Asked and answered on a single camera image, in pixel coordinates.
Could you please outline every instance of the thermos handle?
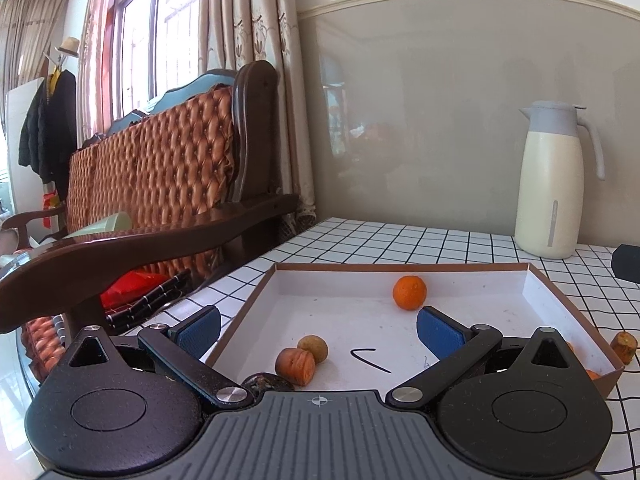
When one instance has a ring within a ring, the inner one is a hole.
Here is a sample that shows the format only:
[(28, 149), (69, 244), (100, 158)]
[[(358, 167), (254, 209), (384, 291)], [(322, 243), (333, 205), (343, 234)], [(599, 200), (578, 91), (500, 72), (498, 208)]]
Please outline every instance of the thermos handle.
[(600, 143), (598, 131), (593, 123), (590, 123), (586, 119), (582, 119), (580, 117), (578, 117), (578, 125), (586, 128), (591, 136), (593, 151), (596, 154), (596, 176), (599, 180), (604, 180), (604, 156), (602, 155), (602, 144)]

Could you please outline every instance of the thermos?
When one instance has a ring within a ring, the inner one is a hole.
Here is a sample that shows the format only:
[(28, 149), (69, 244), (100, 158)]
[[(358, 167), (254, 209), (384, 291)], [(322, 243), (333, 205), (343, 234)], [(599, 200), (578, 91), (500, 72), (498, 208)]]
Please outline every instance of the thermos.
[(578, 125), (593, 142), (596, 174), (604, 180), (604, 159), (595, 127), (576, 108), (556, 101), (536, 101), (520, 111), (529, 119), (524, 148), (515, 240), (527, 253), (567, 258), (575, 250), (582, 219), (584, 164)]

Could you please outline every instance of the checkered tablecloth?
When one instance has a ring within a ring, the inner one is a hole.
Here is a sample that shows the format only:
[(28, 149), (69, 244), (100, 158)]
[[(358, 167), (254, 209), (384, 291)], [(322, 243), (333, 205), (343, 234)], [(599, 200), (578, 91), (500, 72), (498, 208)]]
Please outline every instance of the checkered tablecloth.
[[(435, 264), (530, 262), (584, 312), (607, 341), (624, 329), (640, 339), (640, 288), (613, 277), (613, 248), (578, 246), (565, 260), (545, 260), (520, 250), (512, 237), (379, 222), (330, 218), (252, 261), (145, 323), (170, 326), (215, 304), (223, 331), (274, 262)], [(598, 471), (637, 480), (640, 470), (640, 361), (626, 367), (607, 399), (613, 435)]]

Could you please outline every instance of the crosshair logo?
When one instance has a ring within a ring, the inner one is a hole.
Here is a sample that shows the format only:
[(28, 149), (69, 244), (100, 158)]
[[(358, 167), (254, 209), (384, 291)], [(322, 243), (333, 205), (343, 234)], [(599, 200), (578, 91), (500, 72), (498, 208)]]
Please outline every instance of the crosshair logo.
[(314, 403), (316, 406), (324, 406), (326, 403), (331, 401), (326, 397), (318, 395), (317, 397), (314, 397), (313, 399), (311, 399), (311, 402)]

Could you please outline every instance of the kiwi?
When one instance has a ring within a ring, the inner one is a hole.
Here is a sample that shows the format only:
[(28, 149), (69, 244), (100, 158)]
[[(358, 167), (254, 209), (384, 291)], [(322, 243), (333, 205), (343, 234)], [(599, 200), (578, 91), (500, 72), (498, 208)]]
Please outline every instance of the kiwi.
[(305, 335), (300, 341), (298, 341), (298, 348), (311, 352), (316, 364), (324, 361), (329, 355), (329, 347), (324, 342), (324, 339), (317, 335)]

